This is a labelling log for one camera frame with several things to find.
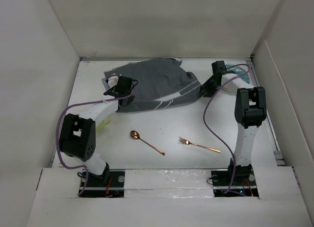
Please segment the grey cloth placemat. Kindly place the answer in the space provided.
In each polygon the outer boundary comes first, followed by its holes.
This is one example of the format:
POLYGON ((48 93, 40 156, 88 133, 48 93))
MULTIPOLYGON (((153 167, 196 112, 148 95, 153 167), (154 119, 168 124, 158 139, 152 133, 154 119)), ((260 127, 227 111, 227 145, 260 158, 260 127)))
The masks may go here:
POLYGON ((202 96, 201 83, 181 64, 182 60, 177 58, 153 58, 104 72, 105 78, 122 75, 138 81, 133 101, 118 112, 151 111, 196 102, 202 96))

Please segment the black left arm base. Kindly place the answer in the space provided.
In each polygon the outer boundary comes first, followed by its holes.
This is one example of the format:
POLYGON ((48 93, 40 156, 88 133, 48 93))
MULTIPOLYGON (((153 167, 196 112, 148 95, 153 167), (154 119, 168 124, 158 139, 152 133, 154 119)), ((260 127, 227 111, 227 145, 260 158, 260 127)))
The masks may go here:
POLYGON ((78 172, 80 186, 78 196, 81 198, 123 198, 125 184, 125 170, 110 170, 107 181, 96 178, 86 171, 78 172))

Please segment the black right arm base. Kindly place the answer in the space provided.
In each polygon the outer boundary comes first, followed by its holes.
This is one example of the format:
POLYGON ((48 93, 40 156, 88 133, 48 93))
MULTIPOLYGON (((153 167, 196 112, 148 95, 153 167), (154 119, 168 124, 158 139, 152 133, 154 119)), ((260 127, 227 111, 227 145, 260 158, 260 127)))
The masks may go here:
POLYGON ((244 177, 235 176, 232 186, 225 194, 231 181, 231 175, 227 170, 212 170, 207 183, 213 187, 213 195, 218 197, 259 197, 257 183, 252 170, 250 175, 244 177))

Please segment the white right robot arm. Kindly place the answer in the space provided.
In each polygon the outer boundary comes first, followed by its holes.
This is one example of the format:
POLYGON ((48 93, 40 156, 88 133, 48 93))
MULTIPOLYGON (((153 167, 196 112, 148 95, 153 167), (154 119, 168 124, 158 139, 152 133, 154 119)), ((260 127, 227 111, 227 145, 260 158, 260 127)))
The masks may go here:
POLYGON ((201 86, 200 92, 210 101, 223 88, 235 95, 234 115, 238 133, 227 179, 237 185, 244 180, 244 172, 251 170, 255 136, 267 117, 265 89, 245 82, 242 77, 248 72, 237 75, 231 67, 226 67, 224 61, 215 61, 211 66, 212 76, 201 86))

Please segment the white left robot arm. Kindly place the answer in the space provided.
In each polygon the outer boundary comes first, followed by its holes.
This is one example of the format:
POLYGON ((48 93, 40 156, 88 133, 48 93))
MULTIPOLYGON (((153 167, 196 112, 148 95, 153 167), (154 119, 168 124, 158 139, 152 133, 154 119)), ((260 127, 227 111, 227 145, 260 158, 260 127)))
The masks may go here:
POLYGON ((77 103, 61 113, 56 128, 56 151, 66 169, 84 168, 98 186, 109 182, 108 164, 96 154, 96 127, 112 113, 130 104, 136 79, 112 75, 104 80, 106 91, 98 101, 77 103))

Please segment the teal and red plate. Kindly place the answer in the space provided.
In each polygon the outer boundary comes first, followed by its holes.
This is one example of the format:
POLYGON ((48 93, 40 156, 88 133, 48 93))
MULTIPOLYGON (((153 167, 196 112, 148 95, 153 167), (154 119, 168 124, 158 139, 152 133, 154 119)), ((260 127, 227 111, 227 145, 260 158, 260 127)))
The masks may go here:
POLYGON ((223 89, 236 95, 240 88, 250 89, 253 85, 250 82, 250 68, 246 64, 226 65, 227 73, 221 78, 223 89))

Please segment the pale yellow mug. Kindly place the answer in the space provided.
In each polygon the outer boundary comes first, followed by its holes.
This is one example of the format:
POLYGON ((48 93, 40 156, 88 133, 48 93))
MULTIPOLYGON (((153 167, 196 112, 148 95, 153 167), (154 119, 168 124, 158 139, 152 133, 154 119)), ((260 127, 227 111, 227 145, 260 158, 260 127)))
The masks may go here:
POLYGON ((106 117, 96 126, 96 133, 97 134, 102 133, 108 124, 110 124, 110 118, 106 117))

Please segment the copper spoon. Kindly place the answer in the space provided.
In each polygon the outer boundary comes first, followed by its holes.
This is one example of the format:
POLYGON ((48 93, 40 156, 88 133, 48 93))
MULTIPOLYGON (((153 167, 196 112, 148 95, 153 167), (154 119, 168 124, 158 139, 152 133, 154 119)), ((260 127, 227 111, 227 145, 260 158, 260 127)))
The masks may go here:
POLYGON ((132 131, 130 132, 130 136, 131 136, 131 138, 134 139, 134 140, 140 140, 140 141, 142 141, 143 143, 145 143, 146 145, 150 146, 151 148, 153 148, 155 151, 157 151, 157 152, 160 153, 161 155, 165 155, 165 152, 163 152, 162 150, 160 150, 160 149, 154 147, 154 146, 151 145, 150 143, 148 143, 148 142, 146 142, 145 140, 143 140, 143 139, 140 137, 140 134, 139 134, 137 131, 132 130, 132 131))

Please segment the copper fork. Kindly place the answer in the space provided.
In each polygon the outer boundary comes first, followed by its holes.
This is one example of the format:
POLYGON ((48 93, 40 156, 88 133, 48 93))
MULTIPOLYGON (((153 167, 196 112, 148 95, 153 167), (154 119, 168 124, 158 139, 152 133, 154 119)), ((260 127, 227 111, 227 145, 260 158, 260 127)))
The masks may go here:
POLYGON ((206 147, 206 146, 202 146, 202 145, 199 145, 199 144, 196 144, 196 143, 192 143, 189 140, 186 140, 186 139, 184 139, 182 137, 179 137, 179 142, 182 143, 182 144, 185 144, 185 145, 193 145, 193 146, 196 146, 196 147, 204 148, 206 150, 210 150, 210 151, 213 151, 213 152, 221 153, 220 150, 217 150, 217 149, 214 149, 214 148, 210 148, 210 147, 206 147))

